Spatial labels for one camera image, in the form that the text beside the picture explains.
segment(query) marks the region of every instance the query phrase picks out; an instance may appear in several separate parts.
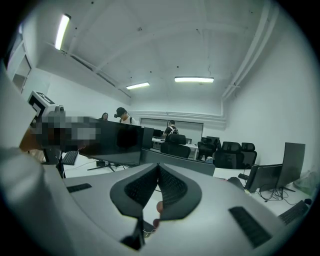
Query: woman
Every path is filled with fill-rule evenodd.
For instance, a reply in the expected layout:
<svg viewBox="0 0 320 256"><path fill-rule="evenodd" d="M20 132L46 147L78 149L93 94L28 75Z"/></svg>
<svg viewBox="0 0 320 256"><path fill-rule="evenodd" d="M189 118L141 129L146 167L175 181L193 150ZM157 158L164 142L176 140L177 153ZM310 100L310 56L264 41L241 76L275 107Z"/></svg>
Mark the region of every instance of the woman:
<svg viewBox="0 0 320 256"><path fill-rule="evenodd" d="M99 118L100 120L105 120L108 121L108 113L103 113L103 115L101 116L101 118Z"/></svg>

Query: backpack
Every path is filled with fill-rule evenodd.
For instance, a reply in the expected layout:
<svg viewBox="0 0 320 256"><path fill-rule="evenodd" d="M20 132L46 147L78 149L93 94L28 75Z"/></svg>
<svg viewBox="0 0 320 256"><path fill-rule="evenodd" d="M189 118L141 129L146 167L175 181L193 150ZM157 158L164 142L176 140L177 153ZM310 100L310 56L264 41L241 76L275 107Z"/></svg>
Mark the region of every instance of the backpack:
<svg viewBox="0 0 320 256"><path fill-rule="evenodd" d="M170 134L179 134L178 129L172 128L172 126L169 126L169 128L172 130L168 135Z"/></svg>
<svg viewBox="0 0 320 256"><path fill-rule="evenodd" d="M132 125L132 117L130 116L130 125Z"/></svg>

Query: desk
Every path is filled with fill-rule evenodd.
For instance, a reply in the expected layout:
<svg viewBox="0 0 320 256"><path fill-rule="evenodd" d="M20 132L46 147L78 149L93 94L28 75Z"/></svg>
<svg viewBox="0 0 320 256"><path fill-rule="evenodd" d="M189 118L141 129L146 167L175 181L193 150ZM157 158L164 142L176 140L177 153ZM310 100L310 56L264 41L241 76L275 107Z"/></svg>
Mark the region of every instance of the desk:
<svg viewBox="0 0 320 256"><path fill-rule="evenodd" d="M96 166L97 166L96 161L94 159L89 159L86 156L78 155L75 160L74 165L64 165L65 176L67 178L74 178L74 177L81 177L81 176L101 175L101 174L112 173L112 171L108 167L96 169L96 170L87 170L90 168L95 168ZM116 171L124 170L124 168L122 166L117 167L117 168L114 167L114 169ZM243 173L244 173L243 169L215 168L213 177L214 178L229 179L231 177L238 177L239 174L243 174ZM250 170L246 170L244 174L249 175ZM245 180L240 179L240 181L241 181L242 185L246 184ZM295 191L295 192L286 191L286 193L289 196L288 198L286 198L286 200L290 204L296 204L300 200L310 198L309 195L296 189L295 187L293 187L292 184L289 184L286 187L288 189L292 189ZM265 198L269 198L271 195L271 192L263 191L262 195ZM216 195L212 195L212 196L223 197L223 195L219 194L218 191L217 191ZM285 200L265 202L265 200L263 198L261 198L258 195L258 193L250 194L250 195L248 195L248 197L252 197L255 200L257 200L260 204L264 205L267 209L269 209L271 212L273 212L276 216L279 216L280 214L284 213L285 211L289 210L292 207L292 205L288 204ZM162 200L161 192L154 191L150 200L148 201L147 205L143 209L143 218L148 223L152 224L154 219L159 218L159 213L157 212L156 205L161 200Z"/></svg>
<svg viewBox="0 0 320 256"><path fill-rule="evenodd" d="M164 143L165 141L159 139L159 138L152 138L152 141L153 142L156 142L156 143ZM195 144L185 144L185 145L182 145L182 146L187 146L188 148L192 149L192 150L195 150L194 152L194 157L193 157L193 160L197 160L197 154L198 154L198 146L195 145Z"/></svg>

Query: whiteboard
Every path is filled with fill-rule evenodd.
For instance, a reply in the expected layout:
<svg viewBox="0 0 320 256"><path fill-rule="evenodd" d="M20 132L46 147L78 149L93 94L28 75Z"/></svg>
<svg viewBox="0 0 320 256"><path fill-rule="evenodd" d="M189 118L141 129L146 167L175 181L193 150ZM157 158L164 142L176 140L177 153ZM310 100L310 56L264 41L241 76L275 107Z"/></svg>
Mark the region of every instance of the whiteboard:
<svg viewBox="0 0 320 256"><path fill-rule="evenodd" d="M141 118L142 127L153 128L161 131L166 130L168 123L168 120ZM187 139L192 139L192 144L198 144L198 142L201 141L204 126L203 123L175 121L174 126L178 129L180 135L184 135Z"/></svg>

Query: hand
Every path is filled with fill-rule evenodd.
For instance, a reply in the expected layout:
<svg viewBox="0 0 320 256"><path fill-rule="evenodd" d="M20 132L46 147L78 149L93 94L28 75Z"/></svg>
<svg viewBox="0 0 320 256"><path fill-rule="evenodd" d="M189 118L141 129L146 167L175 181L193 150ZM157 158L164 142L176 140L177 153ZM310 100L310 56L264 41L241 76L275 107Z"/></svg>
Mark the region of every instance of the hand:
<svg viewBox="0 0 320 256"><path fill-rule="evenodd" d="M161 213L163 212L164 210L164 204L162 201L158 202L156 204L156 210L158 211L158 213ZM153 226L157 229L159 227L159 223L160 223L160 219L159 218L156 218L154 221L153 221Z"/></svg>

